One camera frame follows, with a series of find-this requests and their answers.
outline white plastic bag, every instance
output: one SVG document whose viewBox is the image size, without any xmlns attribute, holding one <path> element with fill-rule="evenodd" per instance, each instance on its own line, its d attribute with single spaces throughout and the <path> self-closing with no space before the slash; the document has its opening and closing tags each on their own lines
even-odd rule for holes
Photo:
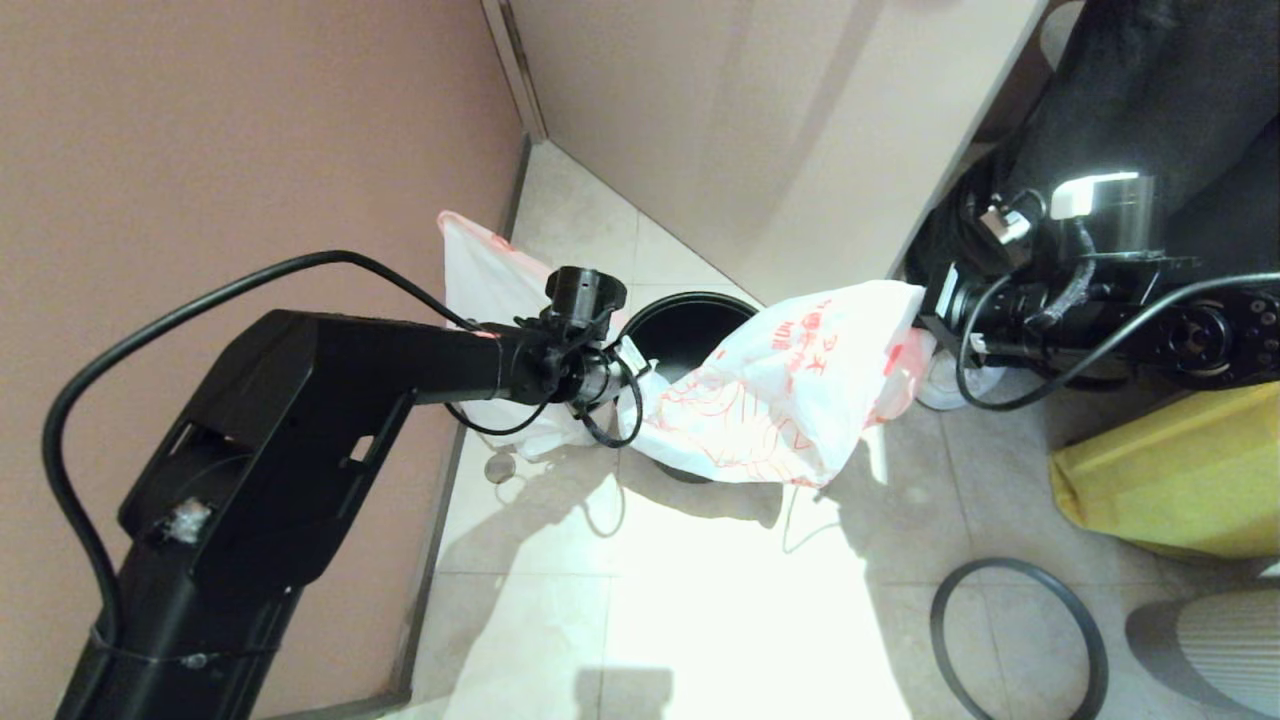
<svg viewBox="0 0 1280 720">
<path fill-rule="evenodd" d="M 827 484 L 865 427 L 910 405 L 933 351 L 933 336 L 910 328 L 923 295 L 872 281 L 762 310 L 678 382 L 644 375 L 632 447 L 710 480 Z M 635 424 L 630 393 L 618 424 Z"/>
<path fill-rule="evenodd" d="M 549 305 L 545 295 L 552 269 L 520 252 L 493 231 L 444 211 L 436 218 L 444 234 L 445 304 L 467 319 L 512 324 L 513 318 L 536 318 Z M 609 336 L 626 324 L 618 311 L 611 319 Z M 534 407 L 509 400 L 474 400 L 458 404 L 467 419 L 486 428 L 511 428 L 522 423 Z M 527 428 L 486 442 L 513 445 L 532 459 L 562 445 L 593 445 L 581 420 L 563 405 L 548 405 Z"/>
</svg>

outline tiled floor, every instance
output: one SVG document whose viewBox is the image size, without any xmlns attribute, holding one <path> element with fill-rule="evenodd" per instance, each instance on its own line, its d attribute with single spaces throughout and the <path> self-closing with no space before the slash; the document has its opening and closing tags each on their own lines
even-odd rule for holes
<svg viewBox="0 0 1280 720">
<path fill-rule="evenodd" d="M 628 307 L 690 288 L 746 297 L 549 143 L 534 149 L 513 241 L 609 272 Z M 1016 556 L 1073 585 L 1111 657 L 1107 719 L 1226 717 L 1151 680 L 1126 614 L 1215 580 L 1068 524 L 1046 452 L 1129 402 L 1055 397 L 1014 415 L 922 407 L 860 446 L 823 492 L 687 486 L 632 451 L 571 448 L 486 482 L 468 436 L 416 667 L 422 703 L 471 719 L 965 717 L 934 667 L 937 583 Z M 950 646 L 997 717 L 1065 717 L 1084 650 L 1055 600 L 996 570 L 957 591 Z"/>
</svg>

